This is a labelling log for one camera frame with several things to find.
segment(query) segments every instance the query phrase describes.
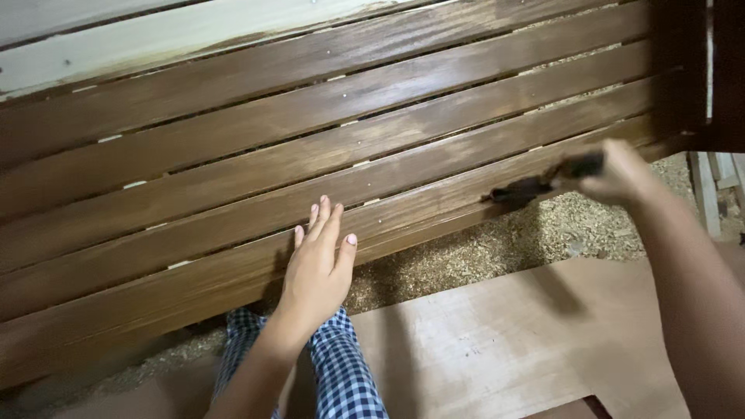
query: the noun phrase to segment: checkered pants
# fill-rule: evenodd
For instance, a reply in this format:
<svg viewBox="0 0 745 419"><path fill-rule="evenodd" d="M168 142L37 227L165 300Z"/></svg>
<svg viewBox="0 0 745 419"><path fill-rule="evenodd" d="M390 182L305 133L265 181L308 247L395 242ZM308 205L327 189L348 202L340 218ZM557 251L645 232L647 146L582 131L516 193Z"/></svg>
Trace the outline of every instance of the checkered pants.
<svg viewBox="0 0 745 419"><path fill-rule="evenodd" d="M213 401L227 387L267 323L265 317L244 307L229 312L227 320L228 339ZM321 325L307 345L316 377L316 418L388 418L343 307ZM277 409L272 418L280 418Z"/></svg>

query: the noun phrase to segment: wooden slat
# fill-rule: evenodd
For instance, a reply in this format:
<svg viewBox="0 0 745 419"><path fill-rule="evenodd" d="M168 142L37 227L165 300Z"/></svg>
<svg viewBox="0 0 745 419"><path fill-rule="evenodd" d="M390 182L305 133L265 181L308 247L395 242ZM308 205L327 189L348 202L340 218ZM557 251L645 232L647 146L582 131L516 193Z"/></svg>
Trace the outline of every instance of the wooden slat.
<svg viewBox="0 0 745 419"><path fill-rule="evenodd" d="M297 90L105 142L102 155L117 156L100 174L119 165L153 167L193 163L249 145L266 143L332 122L371 112L381 106L470 84L533 63L592 49L643 34L645 4L626 4L564 19L507 37L465 45L397 63L326 84ZM68 179L82 177L68 176ZM0 271L49 259L124 233L155 225L189 211L164 214L153 204L160 180L136 188L79 201L0 227ZM29 240L51 234L52 240ZM22 241L33 242L31 246Z"/></svg>
<svg viewBox="0 0 745 419"><path fill-rule="evenodd" d="M717 205L717 185L711 174L711 166L705 151L691 151L691 177L694 181L694 195L699 210L701 224L711 237L722 234Z"/></svg>
<svg viewBox="0 0 745 419"><path fill-rule="evenodd" d="M0 126L18 144L4 152L0 166L607 2L456 1L236 51L12 108L0 112ZM45 123L37 124L40 119Z"/></svg>
<svg viewBox="0 0 745 419"><path fill-rule="evenodd" d="M211 0L191 4L0 51L4 69L0 91L17 97L60 83L129 74L421 3L426 1Z"/></svg>
<svg viewBox="0 0 745 419"><path fill-rule="evenodd" d="M323 193L345 204L368 201L642 113L651 105L650 85L637 81L13 272L0 277L0 294L23 304L0 307L0 321L296 224L307 215L303 203ZM512 100L519 103L520 97Z"/></svg>
<svg viewBox="0 0 745 419"><path fill-rule="evenodd" d="M645 117L565 140L348 211L343 233L370 237L478 202L556 156L607 136L650 141ZM0 324L0 388L68 368L108 347L159 335L261 297L282 275L291 231Z"/></svg>
<svg viewBox="0 0 745 419"><path fill-rule="evenodd" d="M0 3L0 45L183 0L7 0Z"/></svg>
<svg viewBox="0 0 745 419"><path fill-rule="evenodd" d="M603 42L637 37L646 28L644 10L643 4L632 4L598 16L568 19L557 26L442 51L38 160L0 176L0 194L14 197L0 202L0 218L159 177L180 166L601 46ZM634 23L625 25L625 21ZM590 39L571 32L570 28L583 27L587 22L593 26L581 31ZM598 38L598 31L606 35ZM542 44L540 49L527 45L534 45L536 38L551 40L553 45ZM527 52L517 54L518 48ZM396 82L388 85L390 80Z"/></svg>

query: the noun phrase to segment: wood grain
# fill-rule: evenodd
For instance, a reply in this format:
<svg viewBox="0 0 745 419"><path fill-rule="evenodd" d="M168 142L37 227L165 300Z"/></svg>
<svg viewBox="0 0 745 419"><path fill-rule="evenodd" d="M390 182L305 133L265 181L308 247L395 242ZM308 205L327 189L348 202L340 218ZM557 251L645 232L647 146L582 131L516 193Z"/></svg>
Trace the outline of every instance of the wood grain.
<svg viewBox="0 0 745 419"><path fill-rule="evenodd" d="M649 79L636 81L15 271L0 277L0 294L23 303L0 308L0 321L300 223L305 204L324 193L362 203L643 113L651 106L650 86Z"/></svg>
<svg viewBox="0 0 745 419"><path fill-rule="evenodd" d="M602 10L597 16L441 51L37 160L0 175L0 194L14 197L0 202L0 218L150 180L403 101L637 37L646 28L644 10L644 4Z"/></svg>
<svg viewBox="0 0 745 419"><path fill-rule="evenodd" d="M121 220L134 220L140 225L148 225L157 223L158 220L216 207L250 193L349 166L495 117L637 78L647 71L646 52L644 42L628 45L184 171L117 194L96 198L92 200L95 205L88 205L89 209L79 212L77 219L95 223L98 229L107 229L107 225L112 222L117 224L113 228L126 229ZM386 141L379 141L380 138L385 138ZM297 164L298 156L302 156L302 165ZM133 210L131 203L138 201L147 202L150 210L142 214L127 214ZM48 219L48 215L39 218ZM69 217L60 219L65 224L70 221L72 218ZM63 251L65 247L86 244L69 242L68 240L75 238L60 235L58 227L51 223L26 225L33 226L30 228L31 232L17 230L17 233L10 233L13 230L12 224L10 227L0 227L3 236L17 238L12 248L18 251L24 247L23 237L38 242L37 234L44 235L52 231L55 232L55 238L49 244L58 246L59 251ZM43 256L41 252L44 249L36 250ZM8 253L11 251L8 249L3 254L12 258L13 255Z"/></svg>
<svg viewBox="0 0 745 419"><path fill-rule="evenodd" d="M649 142L649 119L629 119L352 209L344 216L343 233L357 233L363 251L371 237L478 204L492 187L539 173L557 155L607 136L628 138L637 145ZM266 284L282 276L291 233L277 233L0 324L0 353L4 354L0 388L85 362L113 345L160 335L259 299Z"/></svg>
<svg viewBox="0 0 745 419"><path fill-rule="evenodd" d="M352 322L392 418L516 419L587 394L600 418L690 417L647 260L564 260Z"/></svg>
<svg viewBox="0 0 745 419"><path fill-rule="evenodd" d="M149 165L165 170L164 167L173 167L176 162L195 163L195 160L286 138L380 107L617 42L632 34L644 33L644 10L644 4L632 3L563 19L101 143L90 149L98 148L101 154L96 155L110 164L88 177L115 172L119 166ZM116 158L105 159L106 155ZM97 164L95 161L99 160L94 158L91 164ZM40 262L185 215L171 213L164 218L153 203L157 195L151 192L152 184L78 201L1 226L0 236L3 237L20 240L38 233L52 234L54 239L34 240L30 247L19 242L10 246L6 245L9 241L3 241L0 271ZM111 216L112 211L119 215Z"/></svg>
<svg viewBox="0 0 745 419"><path fill-rule="evenodd" d="M17 162L608 2L456 1L235 51L1 111L0 126L19 144L10 145L13 148L4 152L0 166L8 164L9 159ZM35 123L40 119L45 123Z"/></svg>

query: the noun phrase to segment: finger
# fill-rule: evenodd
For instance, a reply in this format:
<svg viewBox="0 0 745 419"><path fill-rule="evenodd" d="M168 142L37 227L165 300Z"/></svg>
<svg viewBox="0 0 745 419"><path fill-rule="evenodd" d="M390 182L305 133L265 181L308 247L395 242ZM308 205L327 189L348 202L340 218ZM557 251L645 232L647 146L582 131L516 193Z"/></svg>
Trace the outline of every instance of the finger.
<svg viewBox="0 0 745 419"><path fill-rule="evenodd" d="M318 239L318 236L321 234L321 230L323 230L323 225L326 223L326 220L329 219L329 215L331 215L331 200L326 195L321 197L321 203L319 205L318 209L318 219L316 220L315 224L313 224L313 228L308 230L308 240L315 240Z"/></svg>
<svg viewBox="0 0 745 419"><path fill-rule="evenodd" d="M318 204L311 205L311 220L308 222L308 231L313 228L313 226L316 224L316 220L318 219Z"/></svg>
<svg viewBox="0 0 745 419"><path fill-rule="evenodd" d="M319 235L319 239L323 241L325 245L331 248L336 246L336 240L339 238L339 229L341 228L341 215L344 213L344 205L336 204L334 206L334 212L329 217L329 220L323 226L323 230Z"/></svg>
<svg viewBox="0 0 745 419"><path fill-rule="evenodd" d="M305 236L305 231L303 231L302 226L296 225L295 226L295 250L300 247L302 244L302 238Z"/></svg>
<svg viewBox="0 0 745 419"><path fill-rule="evenodd" d="M577 183L577 190L589 196L596 196L604 188L605 183L595 176L585 177Z"/></svg>
<svg viewBox="0 0 745 419"><path fill-rule="evenodd" d="M336 266L331 271L331 275L352 281L352 269L355 267L355 255L357 254L357 236L349 234L339 247L339 257L336 259Z"/></svg>

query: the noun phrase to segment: right hand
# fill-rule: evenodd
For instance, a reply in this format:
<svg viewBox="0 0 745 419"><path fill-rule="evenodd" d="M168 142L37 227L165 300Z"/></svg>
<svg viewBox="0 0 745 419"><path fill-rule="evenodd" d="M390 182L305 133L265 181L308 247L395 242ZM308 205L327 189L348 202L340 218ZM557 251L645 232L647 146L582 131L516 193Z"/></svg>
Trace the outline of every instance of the right hand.
<svg viewBox="0 0 745 419"><path fill-rule="evenodd" d="M311 207L308 233L295 227L295 251L274 314L305 340L339 309L352 283L357 236L346 236L334 258L343 212L342 204L332 209L324 195Z"/></svg>
<svg viewBox="0 0 745 419"><path fill-rule="evenodd" d="M649 168L628 142L620 139L603 141L605 160L599 176L585 177L574 182L563 181L588 198L602 204L633 207L664 188L659 178Z"/></svg>

